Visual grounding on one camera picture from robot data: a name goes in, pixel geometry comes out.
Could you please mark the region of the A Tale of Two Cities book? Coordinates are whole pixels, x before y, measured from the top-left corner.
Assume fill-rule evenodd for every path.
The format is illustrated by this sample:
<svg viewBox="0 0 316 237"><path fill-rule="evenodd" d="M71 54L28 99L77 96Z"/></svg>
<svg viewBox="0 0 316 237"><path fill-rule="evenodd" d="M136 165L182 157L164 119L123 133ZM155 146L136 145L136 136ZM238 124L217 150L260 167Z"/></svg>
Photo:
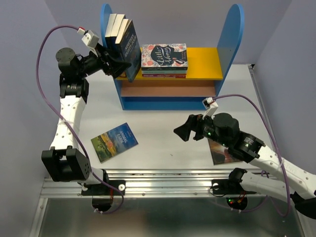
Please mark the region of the A Tale of Two Cities book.
<svg viewBox="0 0 316 237"><path fill-rule="evenodd" d="M110 14L106 32L105 32L105 41L106 41L108 49L112 49L111 33L112 33L112 28L113 28L116 16L117 14Z"/></svg>

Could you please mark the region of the Nineteen Eighty-Four blue book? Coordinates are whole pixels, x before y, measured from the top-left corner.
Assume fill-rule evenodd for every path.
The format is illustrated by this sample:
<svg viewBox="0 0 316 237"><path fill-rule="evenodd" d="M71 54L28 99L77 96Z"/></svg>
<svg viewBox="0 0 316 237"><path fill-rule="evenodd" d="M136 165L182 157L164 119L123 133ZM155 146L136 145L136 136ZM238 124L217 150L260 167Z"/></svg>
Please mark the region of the Nineteen Eighty-Four blue book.
<svg viewBox="0 0 316 237"><path fill-rule="evenodd" d="M129 82L133 82L141 67L141 49L131 19L122 20L115 44L122 61L130 63L125 75Z"/></svg>

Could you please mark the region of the Jane Eyre blue book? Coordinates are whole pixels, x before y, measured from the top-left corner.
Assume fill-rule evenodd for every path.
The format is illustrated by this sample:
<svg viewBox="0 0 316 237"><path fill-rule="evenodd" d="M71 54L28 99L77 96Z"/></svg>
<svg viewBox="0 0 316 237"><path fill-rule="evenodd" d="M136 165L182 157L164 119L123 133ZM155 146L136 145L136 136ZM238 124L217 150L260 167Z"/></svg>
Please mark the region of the Jane Eyre blue book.
<svg viewBox="0 0 316 237"><path fill-rule="evenodd" d="M123 20L125 19L125 14L117 14L110 35L111 47L114 49L115 41L119 34L119 30Z"/></svg>

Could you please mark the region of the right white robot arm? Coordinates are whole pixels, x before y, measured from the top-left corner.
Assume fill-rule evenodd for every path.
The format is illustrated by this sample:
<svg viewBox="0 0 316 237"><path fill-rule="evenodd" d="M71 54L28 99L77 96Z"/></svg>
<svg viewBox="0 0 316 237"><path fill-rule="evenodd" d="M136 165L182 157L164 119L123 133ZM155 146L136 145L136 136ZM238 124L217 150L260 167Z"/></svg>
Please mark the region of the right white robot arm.
<svg viewBox="0 0 316 237"><path fill-rule="evenodd" d="M188 141L190 133L194 140L207 138L228 149L228 153L241 161L256 166L275 179L258 177L250 172L227 180L227 187L233 193L240 190L263 193L271 197L294 202L295 209L311 219L316 217L316 176L293 163L278 158L269 146L259 138L240 130L239 122L227 113L214 117L189 115L186 122L173 132L183 141Z"/></svg>

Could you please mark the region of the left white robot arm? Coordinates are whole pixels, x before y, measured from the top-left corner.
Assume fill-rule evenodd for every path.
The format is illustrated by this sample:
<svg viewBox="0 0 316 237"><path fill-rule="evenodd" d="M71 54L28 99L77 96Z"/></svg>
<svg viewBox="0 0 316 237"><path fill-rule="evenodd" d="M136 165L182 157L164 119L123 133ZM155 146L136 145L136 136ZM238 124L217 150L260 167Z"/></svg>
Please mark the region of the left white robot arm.
<svg viewBox="0 0 316 237"><path fill-rule="evenodd" d="M130 63L119 60L118 54L97 43L87 56L76 54L65 47L56 53L60 70L60 110L55 137L41 160L55 182L78 182L93 185L100 195L106 194L110 182L102 169L91 167L87 151L79 140L82 113L87 104L89 83L87 77L103 71L108 76L118 77Z"/></svg>

